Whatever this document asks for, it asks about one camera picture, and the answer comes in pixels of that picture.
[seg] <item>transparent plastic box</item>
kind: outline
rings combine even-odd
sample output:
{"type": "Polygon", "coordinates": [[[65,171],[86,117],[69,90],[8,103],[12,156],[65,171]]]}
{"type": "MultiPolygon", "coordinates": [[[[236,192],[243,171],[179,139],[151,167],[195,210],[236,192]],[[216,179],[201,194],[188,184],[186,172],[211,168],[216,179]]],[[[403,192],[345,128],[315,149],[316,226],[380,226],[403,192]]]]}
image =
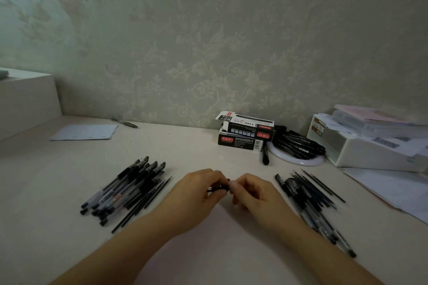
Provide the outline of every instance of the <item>transparent plastic box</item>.
{"type": "Polygon", "coordinates": [[[425,125],[366,122],[341,110],[335,110],[333,118],[362,136],[428,138],[428,126],[425,125]]]}

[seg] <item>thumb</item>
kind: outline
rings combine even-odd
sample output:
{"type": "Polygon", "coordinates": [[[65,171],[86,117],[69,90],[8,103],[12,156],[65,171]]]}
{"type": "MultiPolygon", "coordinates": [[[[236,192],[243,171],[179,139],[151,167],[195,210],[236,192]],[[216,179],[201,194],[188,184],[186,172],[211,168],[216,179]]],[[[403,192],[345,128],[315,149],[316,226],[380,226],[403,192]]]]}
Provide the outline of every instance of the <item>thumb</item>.
{"type": "Polygon", "coordinates": [[[242,187],[242,185],[232,180],[230,182],[230,189],[233,192],[233,195],[235,195],[236,198],[238,198],[238,200],[244,204],[250,212],[254,211],[255,205],[257,204],[257,199],[247,192],[247,190],[242,187]]]}
{"type": "Polygon", "coordinates": [[[227,191],[224,189],[212,192],[211,195],[206,198],[204,205],[207,207],[209,212],[211,212],[214,206],[216,206],[216,204],[226,195],[227,191]]]}

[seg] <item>pile of pens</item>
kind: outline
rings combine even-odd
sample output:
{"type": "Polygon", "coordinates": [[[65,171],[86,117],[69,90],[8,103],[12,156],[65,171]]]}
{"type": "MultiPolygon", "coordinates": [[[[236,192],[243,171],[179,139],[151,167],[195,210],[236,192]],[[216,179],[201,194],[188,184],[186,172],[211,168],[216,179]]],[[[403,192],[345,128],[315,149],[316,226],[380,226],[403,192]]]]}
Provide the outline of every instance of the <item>pile of pens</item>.
{"type": "Polygon", "coordinates": [[[155,161],[148,163],[148,157],[138,159],[116,176],[108,185],[98,191],[82,206],[80,214],[85,215],[90,209],[91,214],[100,219],[104,226],[109,219],[123,208],[128,214],[113,229],[112,233],[124,227],[133,217],[144,211],[172,177],[163,178],[165,162],[158,165],[155,161]]]}
{"type": "MultiPolygon", "coordinates": [[[[334,195],[345,203],[340,196],[322,183],[313,174],[309,174],[303,169],[302,171],[329,195],[334,195]]],[[[343,249],[346,250],[352,258],[355,258],[356,254],[349,243],[337,229],[333,228],[331,223],[322,213],[322,208],[324,206],[336,209],[334,202],[302,174],[298,174],[293,170],[291,175],[292,178],[288,178],[284,181],[280,175],[276,174],[275,179],[281,186],[281,189],[293,202],[294,207],[297,209],[305,223],[310,228],[321,234],[325,239],[329,240],[332,244],[339,242],[340,245],[343,246],[343,249]]]]}
{"type": "Polygon", "coordinates": [[[272,143],[297,159],[309,160],[325,154],[325,147],[297,132],[287,131],[285,126],[275,126],[272,143]]]}

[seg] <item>person's left hand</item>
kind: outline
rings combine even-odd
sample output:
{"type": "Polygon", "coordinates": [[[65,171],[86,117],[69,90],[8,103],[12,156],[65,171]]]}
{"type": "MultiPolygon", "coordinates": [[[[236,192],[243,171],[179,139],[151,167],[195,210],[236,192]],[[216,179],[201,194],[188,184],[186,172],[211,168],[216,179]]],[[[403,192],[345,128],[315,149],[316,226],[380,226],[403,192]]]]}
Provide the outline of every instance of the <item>person's left hand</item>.
{"type": "Polygon", "coordinates": [[[208,195],[210,186],[220,185],[229,185],[229,181],[219,170],[203,169],[188,173],[152,213],[157,220],[173,228],[175,235],[182,234],[201,223],[227,195],[225,190],[208,195]]]}

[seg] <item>red label on pen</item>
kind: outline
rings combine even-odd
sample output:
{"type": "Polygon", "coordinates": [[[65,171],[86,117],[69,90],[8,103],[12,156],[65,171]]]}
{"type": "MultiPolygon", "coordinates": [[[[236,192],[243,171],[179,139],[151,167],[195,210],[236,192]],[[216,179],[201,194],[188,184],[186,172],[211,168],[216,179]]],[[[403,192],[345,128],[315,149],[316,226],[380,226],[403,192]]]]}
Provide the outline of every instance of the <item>red label on pen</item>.
{"type": "Polygon", "coordinates": [[[265,138],[265,139],[268,139],[268,138],[269,138],[269,134],[265,134],[265,133],[261,133],[261,132],[257,133],[257,136],[258,136],[258,137],[263,137],[263,138],[265,138]]]}
{"type": "Polygon", "coordinates": [[[222,137],[221,137],[221,140],[222,140],[222,141],[225,141],[225,142],[233,142],[233,138],[232,138],[232,137],[222,136],[222,137]]]}

